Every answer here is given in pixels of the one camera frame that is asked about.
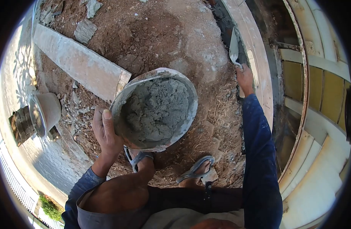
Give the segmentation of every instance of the trowel handle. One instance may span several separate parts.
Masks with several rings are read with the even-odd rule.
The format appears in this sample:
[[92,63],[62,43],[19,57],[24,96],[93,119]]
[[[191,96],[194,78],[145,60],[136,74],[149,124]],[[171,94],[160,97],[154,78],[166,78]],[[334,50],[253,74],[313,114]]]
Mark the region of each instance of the trowel handle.
[[[238,66],[243,71],[243,67],[240,63],[236,62],[235,65]],[[239,97],[241,97],[241,98],[245,97],[244,91],[242,90],[241,87],[239,87]]]

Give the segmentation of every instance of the foot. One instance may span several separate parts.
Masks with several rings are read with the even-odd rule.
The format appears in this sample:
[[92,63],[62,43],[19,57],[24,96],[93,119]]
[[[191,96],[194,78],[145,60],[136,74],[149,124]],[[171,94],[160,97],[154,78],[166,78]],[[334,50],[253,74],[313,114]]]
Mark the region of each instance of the foot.
[[[129,153],[130,153],[132,159],[134,159],[139,152],[140,152],[140,150],[129,149]],[[138,171],[155,170],[154,169],[154,161],[149,157],[145,157],[139,163],[137,163],[137,168],[138,168]]]
[[[206,160],[204,161],[200,167],[195,171],[195,174],[203,174],[203,173],[207,173],[210,169],[210,161]],[[181,188],[191,188],[194,187],[195,185],[197,185],[198,181],[200,180],[200,178],[187,178],[184,179],[183,181],[181,181],[179,183],[179,187]]]

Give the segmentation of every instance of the worker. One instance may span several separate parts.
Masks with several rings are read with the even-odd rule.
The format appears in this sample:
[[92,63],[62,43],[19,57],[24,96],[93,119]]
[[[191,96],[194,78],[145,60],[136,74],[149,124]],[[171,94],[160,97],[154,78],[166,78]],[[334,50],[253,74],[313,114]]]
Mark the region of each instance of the worker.
[[270,127],[254,94],[246,64],[236,68],[244,91],[243,131],[246,169],[243,188],[197,185],[214,158],[206,156],[177,179],[179,188],[148,186],[155,169],[151,153],[125,149],[134,173],[106,181],[123,149],[109,110],[97,107],[93,130],[101,154],[68,195],[65,228],[81,229],[234,229],[279,228],[283,206],[277,183],[275,147]]

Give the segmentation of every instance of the bucket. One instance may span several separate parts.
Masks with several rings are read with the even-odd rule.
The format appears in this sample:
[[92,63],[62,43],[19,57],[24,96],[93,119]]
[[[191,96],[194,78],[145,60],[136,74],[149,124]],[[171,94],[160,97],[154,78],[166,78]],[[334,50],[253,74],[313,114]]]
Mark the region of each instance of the bucket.
[[[126,121],[125,114],[122,107],[126,104],[127,99],[130,98],[133,91],[137,86],[144,84],[146,81],[154,80],[157,78],[173,78],[183,83],[187,89],[188,96],[188,110],[185,119],[180,121],[171,138],[163,139],[160,141],[140,141],[134,138],[134,130],[129,126]],[[116,96],[112,102],[109,110],[112,112],[115,133],[123,137],[124,145],[129,149],[140,149],[145,152],[161,152],[167,147],[178,141],[189,129],[197,112],[197,93],[193,83],[182,73],[168,68],[158,68],[146,72],[135,79],[131,80],[123,90]]]
[[29,114],[34,130],[44,139],[61,118],[60,101],[54,93],[32,94],[29,96]]

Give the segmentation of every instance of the cement mortar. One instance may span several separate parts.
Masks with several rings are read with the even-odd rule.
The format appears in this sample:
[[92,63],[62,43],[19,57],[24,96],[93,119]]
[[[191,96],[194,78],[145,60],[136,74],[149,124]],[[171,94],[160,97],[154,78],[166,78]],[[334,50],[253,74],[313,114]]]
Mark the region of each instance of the cement mortar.
[[187,87],[172,78],[137,86],[124,105],[126,121],[140,141],[170,139],[188,112]]

